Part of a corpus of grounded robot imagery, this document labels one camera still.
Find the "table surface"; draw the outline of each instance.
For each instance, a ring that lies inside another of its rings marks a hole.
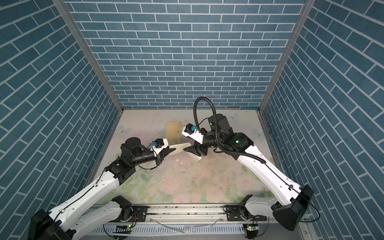
[[[257,112],[254,110],[218,110],[225,115],[234,132],[245,133],[273,162],[265,140]],[[197,110],[201,121],[212,115],[211,110]],[[120,145],[130,137],[138,137],[145,146],[157,138],[165,138],[169,122],[181,122],[181,128],[194,124],[192,110],[125,110],[116,128],[96,176],[120,154]],[[208,121],[200,127],[209,131]],[[180,142],[190,142],[180,134]],[[154,162],[142,167],[155,166]],[[121,186],[104,196],[98,204],[106,204],[113,197],[122,195],[133,204],[169,203],[234,203],[240,202],[247,194],[259,197],[273,197],[264,183],[248,168],[231,156],[208,150],[207,156],[199,161],[188,153],[181,152],[167,156],[162,164],[153,170],[136,167],[136,172]]]

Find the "brick pattern wallpaper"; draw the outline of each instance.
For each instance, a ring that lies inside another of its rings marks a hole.
[[[384,239],[383,13],[317,0],[265,110],[288,175],[315,191],[319,239]]]
[[[304,1],[66,3],[124,108],[256,109]]]
[[[50,0],[0,0],[0,239],[84,187],[117,115]]]

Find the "ventilated metal panel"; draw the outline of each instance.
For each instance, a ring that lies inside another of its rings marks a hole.
[[[211,235],[211,234],[244,234],[244,229],[242,224],[237,223],[223,223],[216,224],[214,226],[200,226],[199,225],[187,225],[187,224],[167,224],[168,227],[178,229],[179,231],[164,227],[159,224],[145,224],[145,225],[136,225],[132,228],[130,234],[119,234],[123,232],[123,229],[116,228],[116,225],[105,225],[105,231],[112,235],[128,235],[128,236],[172,236],[172,235]],[[105,235],[103,227],[99,227],[88,233],[88,235]]]

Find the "black cable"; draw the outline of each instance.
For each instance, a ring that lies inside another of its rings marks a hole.
[[[214,152],[215,153],[223,153],[223,151],[216,151],[217,147],[215,147]]]
[[[101,179],[101,177],[102,177],[103,173],[105,172],[105,169],[106,169],[106,168],[107,168],[107,167],[104,168],[104,170],[103,170],[103,172],[101,173],[99,179],[96,181],[96,183],[95,183],[95,184],[96,184],[96,187],[97,187],[97,183],[98,183],[99,180]],[[72,204],[74,204],[75,202],[77,202],[80,198],[82,198],[85,194],[87,194],[87,193],[88,193],[94,186],[95,186],[95,185],[93,185],[90,189],[88,189],[83,195],[81,195],[81,197],[79,197],[79,198],[76,199],[75,201],[71,202],[71,203],[70,203],[68,206],[66,206],[63,210],[67,209],[67,207],[69,207],[70,205],[72,205]],[[59,216],[59,214],[60,214],[63,210],[61,210],[61,211],[56,215],[55,219],[53,220],[54,222],[56,222],[57,217]]]
[[[202,122],[204,122],[204,120],[206,120],[206,119],[208,119],[208,118],[204,118],[203,120],[201,120],[201,122],[199,123],[199,125],[200,125]]]
[[[266,165],[266,167],[267,168],[269,168],[269,170],[271,171],[271,172],[273,172],[282,182],[284,182],[287,186],[288,186],[288,188],[290,188],[290,189],[292,189],[292,190],[294,190],[297,194],[299,194],[300,196],[302,196],[303,197],[303,199],[307,202],[307,203],[309,203],[316,211],[317,211],[317,214],[318,214],[318,217],[316,218],[316,219],[314,219],[314,220],[311,220],[311,221],[300,221],[300,222],[315,222],[315,221],[317,221],[317,220],[319,220],[320,219],[320,212],[319,212],[319,210],[317,210],[317,208],[310,202],[310,201],[308,201],[307,199],[306,199],[306,197],[304,197],[301,193],[299,193],[298,191],[296,191],[296,189],[294,189],[293,188],[293,186],[292,185],[289,185],[286,181],[284,181],[277,173],[275,173],[266,163],[265,163],[265,165]]]
[[[223,143],[223,147],[226,148],[227,150],[233,151],[233,148],[228,144]]]
[[[256,237],[263,236],[263,235],[265,234],[265,232],[268,230],[268,226],[269,226],[269,217],[268,217],[268,222],[267,222],[267,224],[266,224],[266,229],[265,229],[265,231],[264,231],[262,234],[260,234],[260,235],[258,235],[258,236],[256,236]]]
[[[109,235],[109,234],[107,233],[107,231],[105,230],[104,224],[103,224],[103,229],[104,229],[104,232],[105,232],[106,235],[108,235],[109,237],[111,237],[111,238],[113,238],[113,239],[117,239],[117,240],[119,240],[119,238],[114,238],[114,237],[112,237],[111,235]]]
[[[226,214],[229,214],[229,213],[231,213],[232,211],[226,211],[224,208],[226,208],[227,206],[229,206],[229,205],[224,205],[224,206],[223,206],[223,211],[224,211]]]
[[[136,212],[135,212],[135,225],[132,225],[131,229],[136,226],[136,223],[137,223],[137,218],[136,218]]]
[[[138,166],[139,166],[140,168],[142,168],[142,169],[145,169],[145,170],[153,170],[153,169],[157,168],[157,166],[155,166],[155,167],[153,167],[153,168],[143,168],[143,167],[140,166],[139,164],[138,164]]]
[[[194,119],[195,119],[195,124],[196,124],[196,129],[201,132],[201,129],[200,129],[200,126],[199,126],[199,122],[197,120],[197,104],[199,103],[199,101],[201,100],[204,100],[206,101],[209,106],[211,107],[212,109],[212,113],[213,113],[213,117],[214,117],[214,128],[215,128],[215,144],[217,144],[217,146],[219,147],[220,150],[222,150],[223,152],[225,152],[226,154],[228,155],[240,155],[240,156],[245,156],[245,157],[250,157],[250,158],[253,158],[257,161],[259,161],[260,163],[262,164],[265,164],[267,166],[267,168],[269,168],[269,170],[271,172],[273,172],[281,181],[283,181],[289,189],[293,189],[296,193],[298,193],[299,195],[301,195],[303,197],[303,199],[305,201],[307,201],[312,207],[315,208],[315,210],[317,211],[317,213],[319,214],[319,217],[315,220],[311,220],[311,221],[307,221],[307,222],[314,222],[314,221],[317,221],[320,219],[320,212],[317,210],[317,208],[309,202],[309,200],[306,199],[306,197],[304,197],[301,193],[299,193],[298,191],[296,191],[293,186],[289,185],[287,182],[285,182],[277,173],[275,173],[275,171],[273,171],[266,163],[266,161],[260,157],[257,157],[255,155],[252,155],[252,154],[249,154],[249,153],[246,153],[246,152],[239,152],[239,151],[229,151],[229,150],[226,150],[222,145],[221,145],[221,142],[219,141],[218,139],[218,133],[217,133],[217,118],[216,118],[216,109],[215,109],[215,106],[213,105],[213,103],[206,97],[199,97],[196,99],[194,105],[193,105],[193,116],[194,116]]]

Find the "black motor housing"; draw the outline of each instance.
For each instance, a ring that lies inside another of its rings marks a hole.
[[[121,144],[121,156],[132,159],[141,154],[141,141],[137,137],[128,138],[125,143]]]
[[[218,125],[218,128],[217,130],[228,130],[230,129],[231,127],[229,126],[229,123],[228,123],[228,120],[225,116],[223,116],[223,114],[221,113],[218,113],[216,114],[216,119],[217,119],[217,125]],[[211,131],[214,131],[215,128],[215,121],[214,121],[214,116],[210,116],[208,118],[208,122],[209,122],[209,125],[211,126]]]
[[[68,230],[68,233],[64,232],[59,222],[55,222],[48,212],[40,209],[31,218],[29,224],[28,240],[71,240],[76,231]]]
[[[289,231],[295,230],[304,213],[309,207],[309,201],[313,196],[313,190],[305,185],[296,199],[291,199],[291,204],[282,206],[279,202],[271,206],[273,216],[283,227]]]
[[[237,132],[230,139],[228,139],[225,144],[231,146],[235,151],[245,152],[245,150],[253,145],[253,141],[248,138],[244,133]],[[237,160],[239,155],[231,154],[231,156]]]

